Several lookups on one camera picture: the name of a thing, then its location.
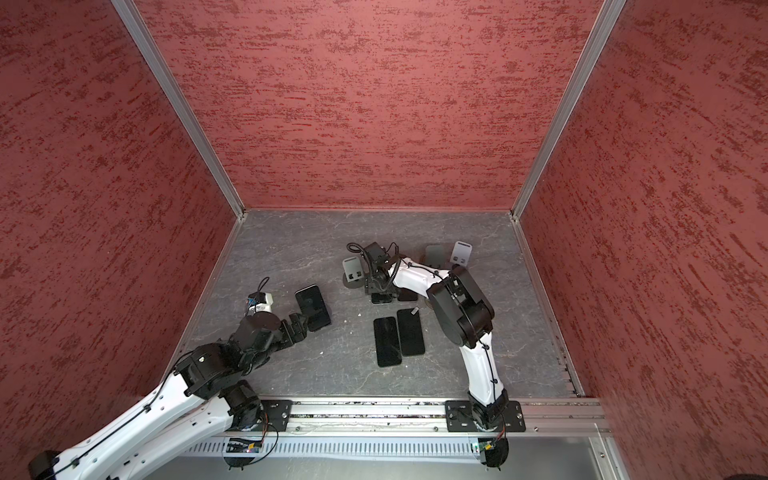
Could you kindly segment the dark round stand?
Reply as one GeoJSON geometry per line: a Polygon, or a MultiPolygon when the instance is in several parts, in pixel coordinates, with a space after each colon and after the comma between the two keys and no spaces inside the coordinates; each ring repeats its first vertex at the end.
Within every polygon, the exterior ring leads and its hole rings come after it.
{"type": "Polygon", "coordinates": [[[359,256],[345,258],[342,261],[344,271],[343,284],[348,289],[358,289],[365,286],[365,269],[359,256]]]}

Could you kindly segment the black phone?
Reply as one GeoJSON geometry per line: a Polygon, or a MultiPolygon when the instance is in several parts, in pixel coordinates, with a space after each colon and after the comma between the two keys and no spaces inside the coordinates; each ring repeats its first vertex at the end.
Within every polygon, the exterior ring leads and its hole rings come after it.
{"type": "Polygon", "coordinates": [[[310,285],[295,292],[301,313],[307,318],[308,330],[316,332],[332,323],[320,288],[310,285]]]}
{"type": "Polygon", "coordinates": [[[418,309],[398,310],[396,319],[402,355],[404,357],[423,355],[426,348],[418,309]]]}

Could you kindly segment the pink edged phone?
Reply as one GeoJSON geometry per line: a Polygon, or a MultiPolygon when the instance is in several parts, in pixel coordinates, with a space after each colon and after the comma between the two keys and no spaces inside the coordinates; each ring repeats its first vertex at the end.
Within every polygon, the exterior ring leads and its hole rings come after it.
{"type": "Polygon", "coordinates": [[[409,289],[401,288],[398,292],[399,302],[416,302],[419,299],[419,295],[409,289]]]}

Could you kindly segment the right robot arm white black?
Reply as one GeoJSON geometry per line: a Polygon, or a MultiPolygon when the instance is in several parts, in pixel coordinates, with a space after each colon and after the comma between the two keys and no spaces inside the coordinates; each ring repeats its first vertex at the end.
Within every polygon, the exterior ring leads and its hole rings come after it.
{"type": "Polygon", "coordinates": [[[493,356],[495,311],[470,272],[459,264],[448,270],[420,264],[395,243],[385,249],[350,242],[346,249],[355,263],[345,269],[348,288],[359,284],[374,303],[389,303],[404,291],[428,301],[444,335],[460,347],[475,424],[489,430],[501,422],[509,396],[493,356]]]}

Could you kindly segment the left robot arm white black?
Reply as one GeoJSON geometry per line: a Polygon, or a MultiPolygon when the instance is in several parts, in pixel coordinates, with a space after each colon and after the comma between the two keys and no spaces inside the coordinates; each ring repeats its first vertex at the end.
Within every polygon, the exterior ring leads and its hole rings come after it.
{"type": "Polygon", "coordinates": [[[246,377],[308,334],[305,315],[281,319],[272,305],[271,294],[257,289],[228,339],[183,354],[146,397],[86,440],[38,454],[28,464],[30,477],[139,478],[211,435],[268,432],[268,415],[246,377]]]}

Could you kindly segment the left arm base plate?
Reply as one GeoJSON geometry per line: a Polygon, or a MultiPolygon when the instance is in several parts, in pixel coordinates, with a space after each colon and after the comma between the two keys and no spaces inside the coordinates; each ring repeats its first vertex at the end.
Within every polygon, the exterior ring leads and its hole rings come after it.
{"type": "Polygon", "coordinates": [[[294,405],[288,399],[249,399],[230,405],[224,398],[211,401],[211,415],[222,416],[229,421],[226,431],[263,432],[272,425],[278,432],[284,432],[294,405]]]}

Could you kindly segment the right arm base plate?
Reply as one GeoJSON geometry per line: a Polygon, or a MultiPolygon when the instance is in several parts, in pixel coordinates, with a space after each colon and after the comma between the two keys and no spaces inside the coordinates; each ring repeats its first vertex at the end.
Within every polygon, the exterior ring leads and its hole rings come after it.
{"type": "Polygon", "coordinates": [[[482,426],[469,400],[447,400],[444,403],[445,420],[449,432],[522,433],[526,431],[522,406],[510,400],[502,413],[487,427],[482,426]]]}

